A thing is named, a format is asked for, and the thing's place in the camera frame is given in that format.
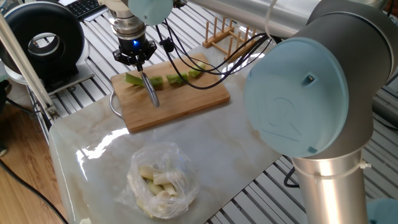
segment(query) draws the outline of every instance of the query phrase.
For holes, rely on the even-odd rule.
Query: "clear plastic bag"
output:
[[[177,197],[156,197],[139,173],[140,166],[152,166],[166,174],[175,187]],[[198,195],[200,182],[192,161],[175,143],[158,142],[138,150],[131,157],[127,187],[118,200],[148,216],[169,219],[188,210]]]

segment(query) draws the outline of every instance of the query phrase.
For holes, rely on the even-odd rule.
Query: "screw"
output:
[[[314,78],[312,77],[312,75],[309,75],[307,78],[308,78],[308,80],[310,80],[310,82],[312,82],[312,81],[314,80]]]

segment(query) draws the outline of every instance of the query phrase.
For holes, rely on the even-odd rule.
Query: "white marble surface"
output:
[[[214,48],[196,52],[204,52],[212,64],[222,61]],[[113,114],[109,96],[58,120],[50,129],[50,150],[68,221],[204,223],[216,213],[280,156],[260,140],[245,116],[249,69],[225,80],[229,103],[137,134],[129,134]],[[178,144],[198,168],[201,182],[189,211],[171,220],[150,219],[115,201],[126,187],[131,155],[162,141]]]

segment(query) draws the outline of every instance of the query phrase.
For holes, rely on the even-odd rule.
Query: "green cucumber piece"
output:
[[[150,77],[149,81],[152,83],[153,86],[158,86],[163,84],[163,77],[158,76],[158,77]]]
[[[133,85],[144,86],[141,78],[135,77],[134,75],[126,73],[126,82],[131,83]]]
[[[149,81],[152,83],[153,86],[158,86],[163,84],[163,77],[162,76],[150,77]],[[131,83],[133,85],[144,86],[144,82],[142,82],[141,78],[135,77],[134,75],[128,73],[126,73],[126,82]]]
[[[206,68],[206,64],[203,62],[199,62],[198,65],[202,69]],[[188,75],[191,76],[192,78],[196,78],[199,74],[201,74],[201,71],[196,71],[195,69],[191,69],[188,71]]]
[[[188,80],[188,74],[186,72],[182,72],[181,76],[184,78],[184,80]],[[166,78],[169,84],[178,83],[179,85],[181,85],[184,83],[184,81],[180,78],[178,74],[166,75]]]

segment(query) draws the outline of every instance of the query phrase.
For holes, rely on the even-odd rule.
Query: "wooden cutting board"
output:
[[[202,53],[192,55],[192,57],[208,62]],[[175,59],[174,63],[180,72],[190,70],[179,58]],[[145,67],[144,72],[148,77],[161,75],[164,78],[163,86],[156,88],[160,101],[158,108],[154,107],[144,87],[134,86],[123,81],[125,73],[111,77],[114,92],[121,104],[124,122],[130,133],[228,102],[230,98],[222,83],[208,90],[197,90],[186,84],[178,87],[171,86],[167,82],[166,75],[176,72],[170,62]],[[140,76],[137,71],[129,73],[137,77]],[[217,75],[202,73],[198,78],[189,77],[188,81],[196,86],[208,86],[217,82],[219,78]]]

